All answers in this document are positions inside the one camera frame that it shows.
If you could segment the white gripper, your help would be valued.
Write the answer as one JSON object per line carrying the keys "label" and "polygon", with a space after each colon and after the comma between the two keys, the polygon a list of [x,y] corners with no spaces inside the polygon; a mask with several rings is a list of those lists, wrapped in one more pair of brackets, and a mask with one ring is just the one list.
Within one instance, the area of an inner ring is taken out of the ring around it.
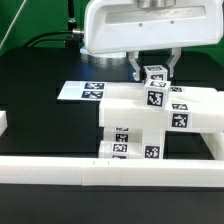
{"label": "white gripper", "polygon": [[138,51],[168,49],[169,77],[181,56],[178,47],[218,43],[224,34],[224,0],[91,0],[84,43],[92,54],[129,52],[135,81]]}

